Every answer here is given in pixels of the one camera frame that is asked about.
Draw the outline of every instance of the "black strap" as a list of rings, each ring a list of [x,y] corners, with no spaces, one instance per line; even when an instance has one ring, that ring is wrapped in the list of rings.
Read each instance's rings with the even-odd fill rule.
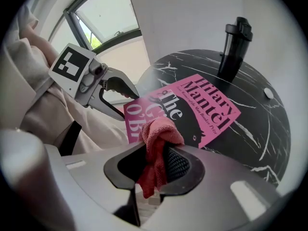
[[[69,156],[73,153],[80,130],[81,125],[78,122],[73,121],[59,147],[59,153],[61,156]]]

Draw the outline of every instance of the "window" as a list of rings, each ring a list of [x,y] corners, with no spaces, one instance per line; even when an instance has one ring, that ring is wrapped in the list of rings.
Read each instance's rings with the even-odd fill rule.
[[[50,39],[58,52],[79,45],[138,82],[150,63],[130,0],[75,0],[63,15]],[[104,98],[111,104],[130,100],[111,90]]]

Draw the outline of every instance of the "round table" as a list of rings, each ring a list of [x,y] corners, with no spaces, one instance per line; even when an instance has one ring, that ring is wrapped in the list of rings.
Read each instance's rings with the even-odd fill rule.
[[[217,51],[186,50],[167,55],[150,66],[140,78],[140,96],[199,74],[241,111],[240,116],[204,150],[231,157],[275,186],[285,172],[291,146],[286,111],[272,85],[252,66],[243,62],[229,83],[217,77],[221,56]],[[269,88],[273,99],[266,97]]]

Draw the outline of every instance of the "beige fabric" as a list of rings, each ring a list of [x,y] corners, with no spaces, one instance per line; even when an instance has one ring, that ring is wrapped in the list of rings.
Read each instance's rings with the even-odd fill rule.
[[[43,53],[37,47],[30,46],[27,39],[19,38],[16,29],[20,30],[26,24],[35,27],[37,20],[27,7],[23,7],[7,35],[6,46],[23,77],[34,90],[37,90],[48,77],[49,68]],[[126,135],[120,129],[95,115],[90,108],[78,104],[55,83],[26,113],[21,129],[32,132],[44,143],[53,144],[74,120],[82,126],[82,130],[73,154],[128,143]]]

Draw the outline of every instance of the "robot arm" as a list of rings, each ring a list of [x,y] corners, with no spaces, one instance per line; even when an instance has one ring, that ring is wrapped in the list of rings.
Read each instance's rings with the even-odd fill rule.
[[[98,62],[95,55],[69,43],[51,66],[49,75],[82,106],[91,106],[124,121],[123,113],[103,98],[104,91],[115,90],[136,99],[137,89],[122,71]]]

